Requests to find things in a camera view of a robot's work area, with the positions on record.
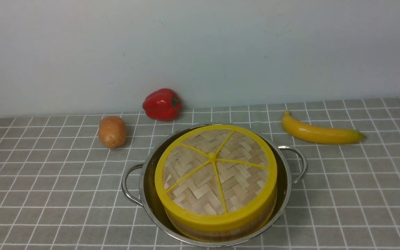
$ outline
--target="pepper stem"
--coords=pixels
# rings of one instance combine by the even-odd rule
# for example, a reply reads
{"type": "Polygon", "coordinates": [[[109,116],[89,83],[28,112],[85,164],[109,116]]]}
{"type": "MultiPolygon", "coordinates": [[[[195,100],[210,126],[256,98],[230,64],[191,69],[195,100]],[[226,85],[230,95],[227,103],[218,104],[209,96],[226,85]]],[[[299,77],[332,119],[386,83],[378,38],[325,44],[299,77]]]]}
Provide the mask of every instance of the pepper stem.
{"type": "Polygon", "coordinates": [[[172,101],[172,103],[173,103],[173,106],[175,106],[177,103],[180,102],[180,99],[172,98],[171,101],[172,101]]]}

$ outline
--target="yellow plastic lid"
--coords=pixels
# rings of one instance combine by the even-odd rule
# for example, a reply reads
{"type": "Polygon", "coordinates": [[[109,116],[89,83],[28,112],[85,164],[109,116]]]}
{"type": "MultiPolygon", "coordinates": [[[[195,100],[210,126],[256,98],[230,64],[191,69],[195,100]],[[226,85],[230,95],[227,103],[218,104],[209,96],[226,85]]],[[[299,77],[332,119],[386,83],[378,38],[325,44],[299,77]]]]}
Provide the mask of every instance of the yellow plastic lid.
{"type": "Polygon", "coordinates": [[[232,125],[208,125],[180,136],[163,152],[155,173],[166,211],[201,231],[251,223],[270,204],[276,182],[269,145],[232,125]]]}

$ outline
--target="white wall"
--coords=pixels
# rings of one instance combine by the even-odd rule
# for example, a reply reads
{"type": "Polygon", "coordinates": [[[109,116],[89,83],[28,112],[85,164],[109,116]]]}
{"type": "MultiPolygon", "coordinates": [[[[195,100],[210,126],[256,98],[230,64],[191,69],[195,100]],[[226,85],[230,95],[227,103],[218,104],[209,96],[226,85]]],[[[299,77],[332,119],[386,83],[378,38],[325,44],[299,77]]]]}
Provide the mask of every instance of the white wall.
{"type": "Polygon", "coordinates": [[[400,95],[400,0],[0,0],[0,116],[400,95]]]}

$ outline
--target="yellow steamer rim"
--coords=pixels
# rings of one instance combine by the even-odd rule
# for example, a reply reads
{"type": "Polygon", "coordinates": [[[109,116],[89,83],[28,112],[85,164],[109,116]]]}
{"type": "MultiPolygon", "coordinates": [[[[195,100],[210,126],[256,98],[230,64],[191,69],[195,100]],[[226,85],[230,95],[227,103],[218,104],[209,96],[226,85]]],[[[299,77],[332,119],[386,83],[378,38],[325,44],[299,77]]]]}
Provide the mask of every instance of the yellow steamer rim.
{"type": "Polygon", "coordinates": [[[268,221],[276,203],[277,164],[257,134],[208,125],[167,147],[157,163],[155,184],[181,233],[200,241],[226,241],[268,221]]]}

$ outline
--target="potato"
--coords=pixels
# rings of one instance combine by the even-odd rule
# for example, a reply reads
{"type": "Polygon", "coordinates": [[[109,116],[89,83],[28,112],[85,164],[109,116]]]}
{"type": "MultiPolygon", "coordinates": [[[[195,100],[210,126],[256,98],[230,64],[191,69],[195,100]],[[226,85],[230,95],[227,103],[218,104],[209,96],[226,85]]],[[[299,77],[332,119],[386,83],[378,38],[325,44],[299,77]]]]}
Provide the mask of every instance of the potato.
{"type": "Polygon", "coordinates": [[[123,146],[126,142],[126,124],[123,119],[116,116],[101,119],[98,138],[108,149],[123,146]]]}

